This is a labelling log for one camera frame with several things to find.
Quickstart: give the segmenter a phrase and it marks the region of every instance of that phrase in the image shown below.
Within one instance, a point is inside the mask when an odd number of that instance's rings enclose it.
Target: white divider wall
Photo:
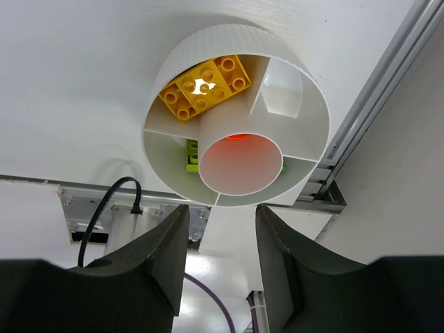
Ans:
[[[188,68],[230,54],[239,55],[252,86],[177,121],[157,97],[160,90]],[[206,205],[253,205],[294,188],[321,159],[330,130],[314,79],[279,39],[252,26],[212,26],[186,38],[162,65],[151,100],[144,126],[148,161],[177,194]],[[244,133],[252,136],[238,146],[225,139]],[[178,138],[198,140],[199,174],[185,172]]]

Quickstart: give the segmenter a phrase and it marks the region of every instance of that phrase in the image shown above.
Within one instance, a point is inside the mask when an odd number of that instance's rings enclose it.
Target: metal bracket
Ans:
[[[67,220],[70,237],[77,232],[86,231],[86,227],[105,195],[107,187],[61,184],[60,200],[63,212]],[[117,191],[103,211],[99,221],[94,228],[94,233],[109,234],[113,223],[119,223],[130,215],[133,206],[134,191],[120,189]],[[189,206],[189,240],[199,242],[210,214],[209,207],[193,204],[183,198],[173,198],[168,194],[156,194],[144,191],[141,206],[144,210],[143,218],[151,228],[159,225],[178,205],[186,203]]]

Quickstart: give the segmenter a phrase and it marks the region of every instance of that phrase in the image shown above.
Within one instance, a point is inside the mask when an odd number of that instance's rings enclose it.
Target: white plastic cylinder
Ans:
[[[226,101],[201,115],[199,174],[213,191],[244,196],[269,186],[282,169],[282,151],[273,140],[267,115],[254,115],[243,99]],[[227,137],[247,134],[236,140]]]

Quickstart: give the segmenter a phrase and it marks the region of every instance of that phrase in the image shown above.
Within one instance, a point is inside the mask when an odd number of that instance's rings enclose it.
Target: screw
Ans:
[[[193,236],[191,236],[191,240],[194,242],[198,241],[199,239],[200,235],[197,232],[193,233]]]
[[[71,225],[69,226],[69,231],[70,231],[70,233],[72,233],[72,234],[75,234],[76,232],[77,232],[77,230],[78,230],[78,226],[77,226],[77,223],[70,223]]]
[[[69,206],[72,204],[72,201],[73,201],[72,198],[68,198],[67,200],[63,201],[63,205]]]

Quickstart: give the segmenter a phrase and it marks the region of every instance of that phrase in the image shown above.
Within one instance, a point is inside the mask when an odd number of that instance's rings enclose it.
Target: purple cable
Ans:
[[[254,291],[250,292],[250,295],[247,297],[247,302],[250,305],[251,309],[251,322],[253,323],[253,333],[259,333],[259,324],[257,323],[257,314],[256,309],[253,308],[255,306],[255,297]]]
[[[234,328],[233,319],[231,318],[230,313],[228,312],[225,305],[222,303],[221,299],[217,297],[217,295],[213,292],[213,290],[205,286],[201,281],[197,280],[195,277],[192,277],[190,274],[185,273],[185,279],[193,282],[197,287],[201,288],[205,293],[207,293],[208,296],[211,297],[214,302],[216,302],[216,304],[222,310],[225,319],[227,320],[228,326],[230,327],[230,333],[236,333],[236,329]]]

